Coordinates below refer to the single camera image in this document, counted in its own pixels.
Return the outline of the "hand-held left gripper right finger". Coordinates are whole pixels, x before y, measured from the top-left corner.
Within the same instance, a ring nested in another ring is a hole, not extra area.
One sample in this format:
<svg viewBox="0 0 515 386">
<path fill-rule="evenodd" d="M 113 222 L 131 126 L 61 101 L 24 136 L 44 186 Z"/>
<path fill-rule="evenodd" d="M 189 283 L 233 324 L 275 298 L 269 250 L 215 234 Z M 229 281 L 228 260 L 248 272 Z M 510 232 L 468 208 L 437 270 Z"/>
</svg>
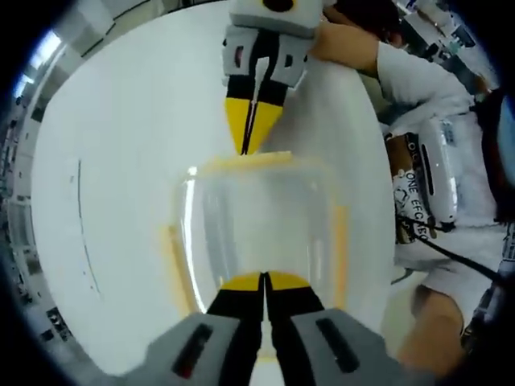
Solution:
<svg viewBox="0 0 515 386">
<path fill-rule="evenodd" d="M 403 366 L 383 338 L 337 308 L 325 308 L 310 284 L 265 274 L 271 339 L 286 385 L 402 385 Z"/>
</svg>

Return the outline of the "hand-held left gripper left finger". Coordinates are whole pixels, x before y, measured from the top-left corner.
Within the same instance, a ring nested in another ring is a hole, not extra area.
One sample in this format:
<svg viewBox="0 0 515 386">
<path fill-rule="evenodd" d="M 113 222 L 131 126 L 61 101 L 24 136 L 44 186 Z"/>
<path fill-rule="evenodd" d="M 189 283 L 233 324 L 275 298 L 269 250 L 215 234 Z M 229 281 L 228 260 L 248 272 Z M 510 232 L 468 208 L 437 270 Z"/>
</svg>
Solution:
<svg viewBox="0 0 515 386">
<path fill-rule="evenodd" d="M 204 313 L 194 313 L 148 349 L 152 385 L 248 385 L 262 345 L 265 274 L 235 276 Z"/>
</svg>

